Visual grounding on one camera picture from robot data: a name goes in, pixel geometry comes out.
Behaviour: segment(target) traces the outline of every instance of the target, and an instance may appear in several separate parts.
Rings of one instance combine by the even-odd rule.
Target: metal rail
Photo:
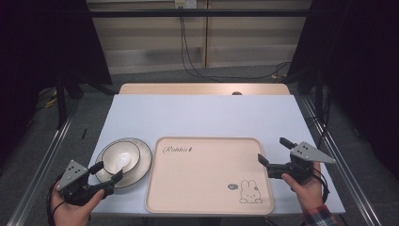
[[[316,117],[315,106],[309,97],[304,99],[304,104],[311,117]],[[321,136],[323,134],[324,125],[320,123],[319,120],[315,120],[314,122]],[[333,140],[331,134],[328,131],[324,132],[324,142],[331,156],[337,160],[338,171],[342,175],[343,181],[345,182],[349,192],[353,196],[355,203],[358,206],[358,209],[360,210],[361,214],[363,215],[367,225],[369,226],[382,225],[375,213],[373,206],[371,205],[370,201],[364,194],[358,181],[355,179],[355,176],[352,174],[352,171],[346,164],[340,150],[338,149],[337,145],[335,144],[335,141]]]
[[[32,209],[32,206],[35,202],[35,199],[38,197],[41,185],[44,181],[44,179],[47,176],[47,173],[49,171],[49,168],[51,164],[53,163],[53,159],[61,146],[61,143],[66,136],[71,122],[72,122],[72,117],[76,112],[76,108],[80,101],[76,101],[72,105],[71,109],[71,114],[63,124],[63,126],[56,130],[56,134],[47,149],[47,152],[45,156],[43,157],[43,160],[41,161],[38,170],[35,173],[35,176],[33,177],[32,181],[30,182],[26,192],[20,199],[20,202],[17,204],[17,207],[15,208],[14,212],[12,213],[11,218],[8,221],[7,226],[23,226],[26,218]]]
[[[84,16],[92,18],[120,17],[308,17],[326,16],[333,11],[314,11],[308,9],[93,9],[41,10],[39,15],[63,17]]]

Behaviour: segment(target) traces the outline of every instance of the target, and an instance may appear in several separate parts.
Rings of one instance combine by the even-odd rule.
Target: beige tray
[[[254,138],[162,137],[146,206],[154,213],[266,215],[273,196]]]

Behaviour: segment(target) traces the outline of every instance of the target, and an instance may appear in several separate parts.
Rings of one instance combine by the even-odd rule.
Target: floor
[[[278,78],[267,76],[274,74],[276,66],[230,67],[215,69],[200,69],[201,74],[213,76],[221,82],[279,82]],[[261,77],[250,79],[250,76]],[[186,71],[164,71],[156,73],[135,73],[113,75],[113,86],[110,89],[118,90],[127,82],[215,82],[201,77],[189,75]],[[314,141],[320,138],[320,127],[311,117],[308,108],[311,103],[307,100],[314,98],[310,95],[299,95],[296,83],[288,85],[300,106],[304,119],[310,127]],[[85,92],[81,100],[72,100],[67,97],[67,106],[70,114],[74,112],[68,132],[57,131],[56,105],[44,108],[52,90],[40,96],[38,110],[33,117],[32,124],[15,148],[12,156],[3,165],[3,174],[0,177],[0,225],[43,225],[46,224],[44,211],[45,197],[49,184],[63,169],[65,159],[76,158],[82,164],[88,164],[89,152],[96,144],[102,129],[102,121],[106,118],[107,110],[112,103],[112,96],[106,96],[96,89],[83,86]],[[322,140],[321,150],[330,152],[339,150],[339,157],[343,159],[343,167],[328,168],[334,185],[346,209],[346,213],[337,216],[347,225],[395,225],[399,219],[399,183],[379,163],[373,154],[367,140],[358,137],[356,125],[346,116],[339,103],[332,98],[328,134]],[[54,144],[56,136],[63,136],[62,144]],[[51,148],[56,154],[45,159]],[[40,173],[43,164],[50,163],[48,171]],[[277,225],[299,225],[299,216],[268,217]],[[149,225],[196,225],[194,218],[150,218]],[[142,218],[93,217],[90,225],[142,225]],[[221,225],[264,225],[264,218],[223,218]]]

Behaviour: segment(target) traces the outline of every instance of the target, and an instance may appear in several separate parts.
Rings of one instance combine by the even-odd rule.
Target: black cable
[[[319,171],[317,169],[313,169],[313,170],[317,171],[320,174],[320,177],[315,174],[313,174],[312,177],[317,179],[317,181],[319,181],[322,184],[322,186],[323,186],[322,200],[323,200],[323,203],[326,203],[326,200],[327,200],[327,197],[329,194],[328,183],[327,183],[326,177],[323,175],[323,173],[321,171]]]
[[[196,70],[196,68],[194,67],[192,61],[191,61],[191,56],[188,52],[188,45],[187,45],[187,39],[186,39],[186,35],[185,35],[185,24],[184,24],[184,18],[181,17],[180,18],[180,25],[181,25],[181,39],[182,39],[182,63],[184,66],[184,69],[186,72],[188,72],[190,75],[194,76],[194,77],[199,77],[199,78],[207,78],[207,79],[211,79],[213,81],[216,81],[218,83],[221,83],[222,81],[217,80],[217,78],[230,78],[230,79],[261,79],[261,78],[266,78],[269,76],[272,76],[273,74],[277,74],[281,69],[283,69],[286,65],[291,64],[291,62],[282,62],[280,64],[278,64],[276,66],[276,69],[272,72],[269,73],[267,75],[262,75],[262,76],[257,76],[257,77],[236,77],[236,76],[205,76],[203,74],[201,74],[200,72],[198,72]],[[192,67],[192,69],[196,72],[197,75],[191,73],[186,67],[185,67],[185,63],[184,63],[184,46],[185,46],[185,51],[187,53],[187,57],[188,57],[188,61]]]
[[[325,134],[327,132],[327,127],[328,127],[328,122],[329,122],[329,110],[331,108],[331,99],[332,99],[331,92],[330,92],[330,90],[328,90],[327,99],[326,99],[326,106],[325,106],[325,110],[324,110],[324,113],[326,112],[325,113],[326,114],[326,120],[325,120],[324,125],[322,126],[322,134],[321,134],[321,136],[319,138],[319,142],[317,144],[317,149],[320,149],[320,145],[321,145],[322,139],[323,139],[323,137],[325,136]]]
[[[188,72],[190,75],[194,76],[194,77],[199,77],[199,78],[208,78],[210,80],[213,80],[215,82],[221,83],[221,81],[218,81],[212,77],[207,77],[202,75],[201,73],[199,73],[196,68],[194,67],[192,61],[191,61],[191,57],[190,54],[188,52],[188,46],[187,46],[187,39],[185,37],[185,25],[184,25],[184,18],[181,17],[180,18],[180,26],[181,26],[181,34],[182,34],[182,63],[183,63],[183,67],[185,69],[186,72]],[[187,56],[188,56],[188,61],[190,62],[191,67],[193,68],[193,70],[198,74],[195,75],[193,73],[191,73],[186,67],[185,67],[185,63],[184,63],[184,45],[185,45],[185,51],[187,52]]]
[[[308,120],[317,120],[317,116],[312,116],[312,117],[308,117],[308,118],[304,118],[305,121]]]
[[[305,120],[305,123],[306,123],[306,125],[308,126],[309,129],[315,125],[314,121],[315,121],[315,119],[307,119],[307,120]]]
[[[46,203],[46,212],[47,212],[47,223],[50,225],[50,226],[56,226],[56,223],[54,222],[54,212],[55,212],[55,210],[62,204],[59,204],[55,209],[54,209],[54,211],[52,211],[52,209],[51,209],[51,196],[52,196],[52,193],[53,193],[53,189],[54,189],[54,186],[56,185],[56,183],[62,178],[62,175],[63,175],[64,173],[61,173],[61,174],[59,174],[57,177],[56,177],[56,179],[52,182],[52,184],[51,184],[51,186],[50,186],[50,188],[49,188],[49,191],[47,192],[47,203]]]
[[[278,67],[279,65],[285,64],[288,65],[291,62],[282,62],[280,64],[278,64],[276,67]],[[257,76],[257,77],[235,77],[235,76],[231,76],[231,77],[225,77],[225,76],[207,76],[207,77],[213,77],[213,78],[232,78],[232,79],[261,79],[261,78],[266,78],[266,77],[270,77],[272,75],[274,75],[275,73],[277,73],[278,70],[274,70],[272,73],[266,74],[266,75],[262,75],[262,76]]]

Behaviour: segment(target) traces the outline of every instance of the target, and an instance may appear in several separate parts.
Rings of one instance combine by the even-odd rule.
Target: finger
[[[287,173],[282,173],[281,178],[293,189],[294,192],[299,191],[299,189],[302,187],[293,177]]]
[[[104,190],[99,190],[97,193],[91,198],[91,200],[86,203],[82,208],[85,210],[86,213],[90,213],[103,199]]]
[[[64,200],[62,200],[62,197],[59,194],[59,192],[56,190],[56,187],[58,186],[58,184],[59,184],[59,181],[53,186],[53,191],[51,194],[51,203],[53,206],[64,201]]]

